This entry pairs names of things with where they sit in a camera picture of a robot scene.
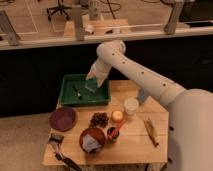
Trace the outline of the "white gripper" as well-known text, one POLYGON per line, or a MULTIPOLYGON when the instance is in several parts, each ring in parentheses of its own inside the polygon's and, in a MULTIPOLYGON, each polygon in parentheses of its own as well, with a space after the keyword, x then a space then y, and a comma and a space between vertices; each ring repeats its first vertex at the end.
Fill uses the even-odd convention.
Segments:
POLYGON ((86 76, 86 79, 90 80, 95 78, 97 87, 100 88, 107 77, 108 77, 108 72, 104 68, 100 68, 100 67, 96 67, 95 65, 92 65, 89 73, 86 76))

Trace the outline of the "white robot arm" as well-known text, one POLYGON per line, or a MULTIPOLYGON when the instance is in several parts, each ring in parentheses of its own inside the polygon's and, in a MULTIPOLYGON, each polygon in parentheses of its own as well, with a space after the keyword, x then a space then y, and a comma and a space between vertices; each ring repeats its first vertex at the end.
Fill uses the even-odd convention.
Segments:
POLYGON ((98 45, 87 77, 101 85, 115 68, 169 112, 165 171, 213 171, 213 93, 186 89, 130 60, 121 40, 98 45))

